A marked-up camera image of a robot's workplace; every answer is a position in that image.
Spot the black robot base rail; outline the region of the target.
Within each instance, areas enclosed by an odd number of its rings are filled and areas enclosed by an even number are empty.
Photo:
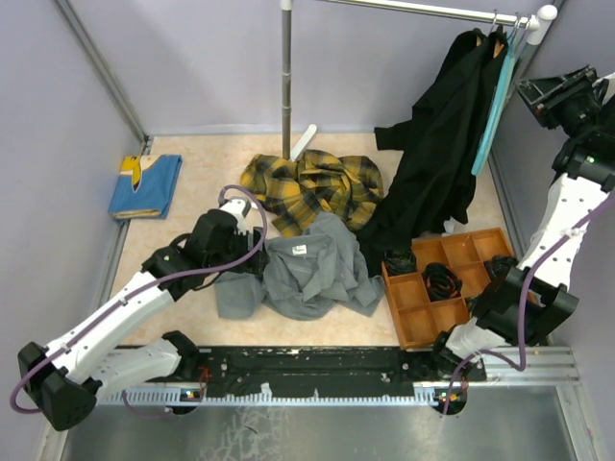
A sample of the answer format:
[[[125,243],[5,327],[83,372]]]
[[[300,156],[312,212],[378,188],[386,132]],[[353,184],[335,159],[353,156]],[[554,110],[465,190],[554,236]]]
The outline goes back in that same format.
[[[199,350],[190,367],[154,383],[195,382],[211,398],[248,397],[269,386],[275,398],[412,397],[422,381],[446,381],[460,362],[398,347],[223,347]]]

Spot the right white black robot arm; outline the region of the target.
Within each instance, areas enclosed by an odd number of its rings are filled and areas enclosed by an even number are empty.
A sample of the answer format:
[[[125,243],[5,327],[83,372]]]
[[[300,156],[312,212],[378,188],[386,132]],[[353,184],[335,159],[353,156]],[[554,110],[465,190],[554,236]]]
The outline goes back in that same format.
[[[572,267],[589,223],[614,203],[613,75],[586,65],[555,77],[523,80],[517,92],[544,128],[567,139],[553,161],[554,179],[539,228],[521,260],[478,295],[468,322],[442,332],[429,357],[443,380],[468,374],[484,354],[515,346],[512,368],[527,366],[526,348],[543,341],[578,306]]]

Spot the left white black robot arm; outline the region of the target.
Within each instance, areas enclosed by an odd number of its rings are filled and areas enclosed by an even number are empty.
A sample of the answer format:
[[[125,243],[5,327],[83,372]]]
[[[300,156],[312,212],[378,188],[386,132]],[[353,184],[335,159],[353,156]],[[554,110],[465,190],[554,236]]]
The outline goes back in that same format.
[[[57,431],[78,425],[105,398],[151,379],[187,381],[200,369],[198,347],[173,330],[137,349],[120,342],[189,292],[229,272],[261,274],[264,228],[247,229],[249,201],[231,198],[201,215],[193,230],[155,250],[127,284],[87,319],[18,355],[24,391]]]

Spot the grey button-up shirt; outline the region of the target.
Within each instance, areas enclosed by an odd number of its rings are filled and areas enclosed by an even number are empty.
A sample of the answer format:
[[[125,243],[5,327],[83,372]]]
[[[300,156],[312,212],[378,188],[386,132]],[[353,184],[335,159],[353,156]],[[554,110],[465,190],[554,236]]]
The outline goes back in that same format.
[[[370,317],[384,294],[382,277],[368,274],[355,236],[332,213],[319,213],[299,236],[267,240],[264,250],[262,275],[229,272],[214,284],[220,318],[247,319],[262,303],[297,321],[320,319],[337,303]]]

